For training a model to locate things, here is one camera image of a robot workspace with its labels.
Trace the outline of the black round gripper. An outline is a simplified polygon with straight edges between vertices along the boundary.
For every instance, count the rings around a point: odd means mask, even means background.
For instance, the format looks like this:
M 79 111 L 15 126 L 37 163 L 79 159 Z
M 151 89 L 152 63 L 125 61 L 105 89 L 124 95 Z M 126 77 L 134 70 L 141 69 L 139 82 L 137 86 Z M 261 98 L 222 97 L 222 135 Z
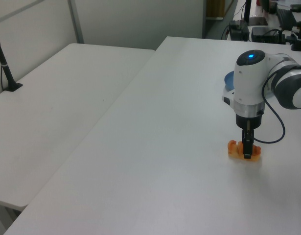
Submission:
M 251 159 L 252 155 L 252 142 L 254 142 L 254 129 L 261 125 L 263 112 L 260 111 L 256 117 L 242 117 L 238 114 L 236 117 L 236 125 L 242 130 L 242 143 L 244 159 Z

